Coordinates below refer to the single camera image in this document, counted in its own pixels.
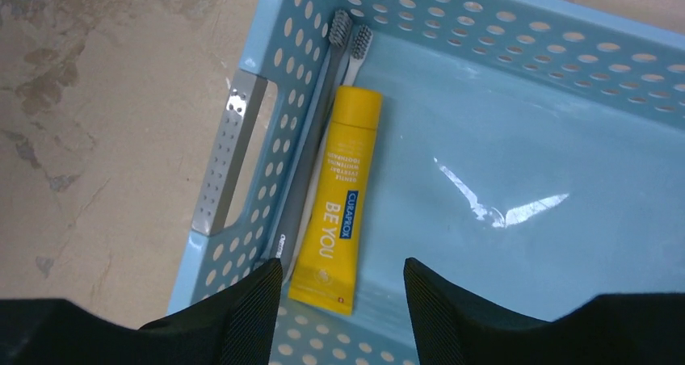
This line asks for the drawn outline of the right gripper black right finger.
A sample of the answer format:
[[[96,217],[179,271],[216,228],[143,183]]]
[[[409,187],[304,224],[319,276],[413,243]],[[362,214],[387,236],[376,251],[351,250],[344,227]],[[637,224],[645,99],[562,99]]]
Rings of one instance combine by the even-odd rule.
[[[503,308],[416,258],[403,269],[421,364],[682,364],[684,295],[603,294],[555,320]]]

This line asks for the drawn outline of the light blue perforated basket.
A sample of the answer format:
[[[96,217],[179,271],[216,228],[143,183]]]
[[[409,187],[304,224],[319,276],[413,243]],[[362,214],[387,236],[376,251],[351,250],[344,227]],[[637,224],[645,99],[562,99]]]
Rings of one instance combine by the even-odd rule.
[[[351,317],[281,300],[271,360],[414,364],[403,266],[553,320],[684,289],[684,38],[560,0],[259,0],[168,310],[267,256],[338,9],[383,94]]]

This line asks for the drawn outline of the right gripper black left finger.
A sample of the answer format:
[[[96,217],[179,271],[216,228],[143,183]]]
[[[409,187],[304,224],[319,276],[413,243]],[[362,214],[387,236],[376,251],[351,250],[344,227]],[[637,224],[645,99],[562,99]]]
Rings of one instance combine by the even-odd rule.
[[[3,364],[266,364],[283,271],[273,258],[244,279],[130,329],[66,299],[2,300]]]

